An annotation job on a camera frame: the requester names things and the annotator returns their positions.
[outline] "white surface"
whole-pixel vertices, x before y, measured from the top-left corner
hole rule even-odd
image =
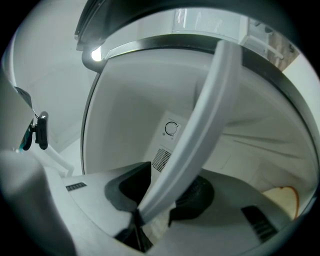
[[[60,155],[74,166],[72,176],[82,175],[80,138],[60,152]]]
[[[216,147],[237,97],[242,50],[219,41],[201,94],[161,176],[139,205],[145,223],[166,210],[188,188]]]

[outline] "white panel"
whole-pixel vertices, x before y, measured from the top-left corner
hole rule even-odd
[[[219,9],[184,8],[175,12],[173,31],[205,32],[237,43],[241,15]]]
[[[138,39],[171,34],[176,10],[158,12],[139,20]]]
[[[178,123],[181,124],[181,129],[179,131],[179,135],[178,137],[176,138],[176,140],[172,141],[172,140],[166,140],[164,139],[164,136],[163,136],[163,129],[164,129],[164,126],[166,125],[166,121],[168,119],[172,119]],[[143,162],[146,162],[146,161],[151,161],[154,159],[158,149],[160,146],[162,147],[165,147],[166,149],[168,149],[169,151],[173,151],[181,137],[181,134],[183,133],[185,127],[186,127],[186,124],[187,124],[188,120],[179,116],[179,115],[176,115],[172,112],[169,112],[169,111],[166,111],[162,118],[161,118],[161,121],[159,122],[158,124],[158,127],[156,128],[154,134],[153,134],[153,137],[152,139],[150,140],[150,143],[148,145],[148,148],[145,152],[145,155],[143,157]],[[152,171],[151,171],[151,184],[148,188],[148,191],[146,192],[146,194],[150,191],[150,189],[153,187],[154,183],[156,182],[156,180],[158,179],[160,175],[160,172],[157,171],[154,167],[152,167]]]

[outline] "white wall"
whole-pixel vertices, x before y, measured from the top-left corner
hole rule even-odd
[[[65,177],[68,173],[68,170],[59,165],[56,161],[54,161],[49,155],[47,155],[45,150],[42,150],[35,141],[32,141],[31,147],[28,151],[22,152],[24,155],[33,157],[37,159],[43,167],[54,168],[61,177]]]
[[[32,106],[49,113],[49,143],[57,151],[80,136],[95,73],[84,67],[74,38],[86,0],[43,0],[18,28],[13,67],[16,85]]]
[[[74,166],[72,176],[82,175],[80,138],[61,151],[60,155]]]
[[[1,65],[2,69],[11,83],[12,86],[17,86],[15,73],[14,73],[14,45],[16,40],[16,34],[13,35],[11,38],[10,43],[5,49],[5,52],[3,53],[2,59],[1,59]]]
[[[294,84],[309,105],[318,130],[320,130],[320,81],[313,67],[303,54],[300,54],[283,73]]]

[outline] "black slot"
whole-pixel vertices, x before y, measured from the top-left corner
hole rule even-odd
[[[72,191],[72,190],[83,188],[85,186],[86,186],[86,184],[84,184],[83,182],[80,182],[80,183],[68,185],[68,186],[65,186],[65,187],[66,187],[66,190]]]
[[[269,222],[267,217],[258,207],[254,205],[247,206],[242,208],[241,211],[262,243],[269,240],[277,233],[275,227]]]

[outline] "vent grille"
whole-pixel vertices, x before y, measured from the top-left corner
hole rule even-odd
[[[158,152],[156,153],[153,161],[152,166],[157,169],[160,173],[165,168],[169,158],[171,157],[171,152],[166,148],[159,148]]]
[[[72,191],[72,190],[83,188],[85,186],[86,186],[86,184],[84,184],[83,182],[80,182],[80,183],[77,183],[77,184],[66,186],[66,190]]]
[[[247,206],[242,208],[241,211],[262,243],[269,240],[277,233],[275,227],[256,206]]]

